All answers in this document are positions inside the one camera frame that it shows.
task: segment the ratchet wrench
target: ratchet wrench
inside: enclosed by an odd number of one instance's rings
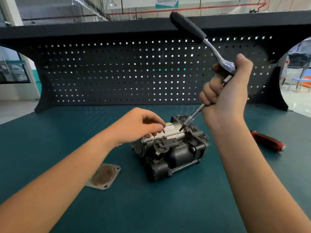
[[[235,75],[235,65],[233,62],[225,60],[219,52],[216,50],[216,48],[208,41],[206,38],[206,34],[199,29],[194,23],[192,23],[189,19],[187,19],[185,16],[177,13],[172,12],[169,15],[169,18],[173,25],[177,27],[180,31],[184,32],[186,35],[191,37],[196,43],[206,44],[213,52],[214,57],[218,61],[219,65],[228,72],[228,76],[223,80],[222,85],[225,86],[230,79]],[[198,109],[194,113],[192,113],[184,122],[184,124],[181,126],[180,130],[183,130],[186,126],[190,125],[194,117],[205,107],[206,105],[201,104]]]

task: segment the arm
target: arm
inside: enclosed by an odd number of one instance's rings
[[[0,232],[49,232],[114,147],[156,135],[163,126],[155,113],[131,110],[6,200]]]
[[[311,222],[263,157],[243,119],[253,64],[239,54],[237,72],[223,88],[206,83],[200,99],[247,232],[310,232]],[[213,66],[216,73],[218,65]]]

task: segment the hand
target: hand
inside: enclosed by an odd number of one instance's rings
[[[107,128],[116,138],[116,146],[133,142],[141,137],[156,136],[166,126],[163,119],[150,110],[134,108]]]
[[[200,100],[207,105],[202,110],[206,125],[216,128],[222,122],[230,123],[243,120],[244,107],[247,102],[247,84],[253,63],[238,54],[235,61],[236,73],[228,84],[223,87],[222,81],[227,76],[218,65],[212,69],[216,73],[209,83],[205,83],[200,93]]]

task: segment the left hand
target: left hand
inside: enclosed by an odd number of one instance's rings
[[[166,126],[163,119],[150,110],[134,108],[107,129],[117,139],[116,146],[133,142],[141,137],[156,136]]]

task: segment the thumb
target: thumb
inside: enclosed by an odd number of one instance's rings
[[[146,124],[145,126],[146,134],[159,132],[163,129],[163,125],[160,123]]]
[[[237,70],[231,81],[239,85],[247,85],[253,69],[253,63],[244,55],[238,54],[235,60],[235,67]]]

